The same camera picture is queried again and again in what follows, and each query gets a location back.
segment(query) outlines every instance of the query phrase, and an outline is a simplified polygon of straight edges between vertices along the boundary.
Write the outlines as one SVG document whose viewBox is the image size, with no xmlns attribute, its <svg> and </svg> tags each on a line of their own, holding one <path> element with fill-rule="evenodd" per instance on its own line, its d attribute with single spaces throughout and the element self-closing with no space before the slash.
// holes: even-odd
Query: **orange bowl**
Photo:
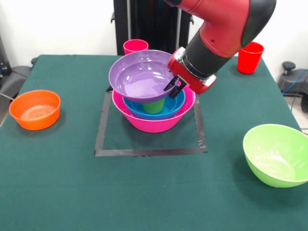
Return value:
<svg viewBox="0 0 308 231">
<path fill-rule="evenodd" d="M 60 115 L 60 97 L 49 90 L 21 94 L 10 105 L 10 114 L 28 130 L 41 130 L 53 125 Z"/>
</svg>

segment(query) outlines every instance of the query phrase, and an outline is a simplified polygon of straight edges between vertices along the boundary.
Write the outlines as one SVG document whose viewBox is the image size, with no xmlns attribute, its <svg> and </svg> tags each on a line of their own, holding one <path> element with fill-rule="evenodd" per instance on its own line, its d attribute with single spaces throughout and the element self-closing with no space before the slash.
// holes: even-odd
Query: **pink bowl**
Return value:
<svg viewBox="0 0 308 231">
<path fill-rule="evenodd" d="M 112 92 L 112 101 L 114 102 L 117 109 L 123 113 L 123 115 L 129 120 L 129 122 L 137 129 L 149 133 L 159 133 L 167 131 L 175 126 L 179 120 L 193 107 L 196 99 L 195 93 L 186 86 L 184 89 L 186 100 L 179 112 L 170 119 L 163 120 L 146 120 L 134 117 L 129 109 L 126 107 L 123 96 L 116 91 Z"/>
</svg>

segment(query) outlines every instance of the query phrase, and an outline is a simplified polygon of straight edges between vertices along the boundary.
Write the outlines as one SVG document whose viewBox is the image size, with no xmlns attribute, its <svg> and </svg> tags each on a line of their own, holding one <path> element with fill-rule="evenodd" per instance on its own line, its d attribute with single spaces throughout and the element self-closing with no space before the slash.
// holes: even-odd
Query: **cup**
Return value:
<svg viewBox="0 0 308 231">
<path fill-rule="evenodd" d="M 165 106 L 165 98 L 162 100 L 156 101 L 154 103 L 143 103 L 142 107 L 145 112 L 150 113 L 150 114 L 156 114 L 160 113 Z"/>
<path fill-rule="evenodd" d="M 144 51 L 149 49 L 149 44 L 142 39 L 131 39 L 123 44 L 124 53 L 130 54 L 135 51 Z"/>
<path fill-rule="evenodd" d="M 243 74 L 253 74 L 260 62 L 264 47 L 256 42 L 249 43 L 239 51 L 237 70 Z"/>
</svg>

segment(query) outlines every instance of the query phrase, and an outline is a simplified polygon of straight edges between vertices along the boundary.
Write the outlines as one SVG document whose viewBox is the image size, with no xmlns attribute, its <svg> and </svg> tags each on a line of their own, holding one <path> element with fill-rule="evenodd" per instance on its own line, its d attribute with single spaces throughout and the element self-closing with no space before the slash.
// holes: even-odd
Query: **blue bowl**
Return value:
<svg viewBox="0 0 308 231">
<path fill-rule="evenodd" d="M 172 118 L 178 113 L 180 108 L 185 102 L 185 93 L 183 90 L 175 97 L 171 99 L 169 96 L 166 97 L 164 109 L 160 113 L 150 114 L 144 111 L 141 103 L 136 103 L 124 98 L 124 103 L 136 118 L 147 119 L 147 120 L 162 120 Z"/>
</svg>

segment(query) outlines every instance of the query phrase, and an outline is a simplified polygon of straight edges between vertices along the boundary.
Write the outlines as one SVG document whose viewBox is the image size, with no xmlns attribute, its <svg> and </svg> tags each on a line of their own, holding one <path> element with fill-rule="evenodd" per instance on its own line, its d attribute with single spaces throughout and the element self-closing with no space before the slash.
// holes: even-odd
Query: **blue cable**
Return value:
<svg viewBox="0 0 308 231">
<path fill-rule="evenodd" d="M 305 74 L 307 71 L 308 71 L 308 69 L 307 69 L 307 70 L 304 70 L 302 73 L 300 73 L 300 75 L 297 77 L 297 79 L 295 80 L 295 82 L 294 82 L 291 86 L 289 86 L 289 87 L 284 91 L 283 96 L 285 95 L 285 93 L 286 93 L 289 89 L 291 89 L 291 88 L 299 81 L 299 79 L 300 79 L 300 78 L 303 76 L 303 74 Z"/>
</svg>

